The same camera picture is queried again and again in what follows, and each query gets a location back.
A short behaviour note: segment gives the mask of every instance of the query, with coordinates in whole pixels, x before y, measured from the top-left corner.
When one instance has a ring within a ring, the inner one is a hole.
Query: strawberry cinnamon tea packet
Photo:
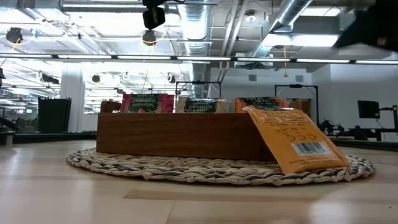
[[[173,113],[174,95],[123,94],[122,113]]]

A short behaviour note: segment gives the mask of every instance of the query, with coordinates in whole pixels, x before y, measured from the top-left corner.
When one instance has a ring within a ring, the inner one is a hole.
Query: pillar
[[[65,63],[62,71],[60,98],[71,98],[69,133],[82,132],[85,111],[85,79],[79,63]]]

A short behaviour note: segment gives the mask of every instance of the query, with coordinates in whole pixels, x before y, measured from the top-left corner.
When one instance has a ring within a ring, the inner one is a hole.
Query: barcode
[[[329,154],[329,149],[323,142],[306,142],[292,144],[294,150],[299,156],[312,156]]]

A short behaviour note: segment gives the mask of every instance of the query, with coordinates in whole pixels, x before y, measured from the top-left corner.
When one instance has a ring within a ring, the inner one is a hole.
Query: pipe
[[[208,36],[208,21],[210,8],[206,5],[177,6],[182,18],[182,34],[187,40],[206,40]],[[187,42],[185,50],[189,56],[208,55],[209,45],[204,42]],[[190,67],[191,81],[206,81],[206,64],[193,63]],[[203,96],[203,86],[193,86],[193,94],[196,97]]]
[[[305,10],[305,8],[311,4],[311,2],[312,0],[284,0],[279,11],[267,16],[262,28],[264,39],[250,56],[266,57],[273,47],[264,45],[264,40],[268,36],[269,32],[283,26],[291,26]]]
[[[234,32],[232,33],[231,43],[229,44],[228,50],[226,52],[227,56],[230,56],[232,53],[232,49],[234,47],[236,37],[238,36],[239,28],[241,27],[242,20],[243,20],[243,17],[246,12],[246,8],[247,8],[248,4],[249,4],[249,0],[243,0],[241,12],[240,12],[239,18],[238,18],[238,22],[235,25]]]
[[[225,32],[225,36],[224,36],[224,42],[223,42],[223,46],[221,48],[221,53],[220,56],[224,56],[225,50],[226,50],[226,46],[228,43],[228,39],[229,39],[229,35],[231,34],[232,31],[232,25],[234,24],[235,21],[235,15],[236,15],[236,11],[238,9],[238,0],[233,2],[233,6],[231,9],[231,17],[229,19],[228,25],[226,27],[226,32]]]

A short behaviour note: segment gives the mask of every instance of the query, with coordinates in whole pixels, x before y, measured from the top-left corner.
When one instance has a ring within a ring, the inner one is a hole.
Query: monitor
[[[380,119],[379,102],[358,100],[359,118]]]

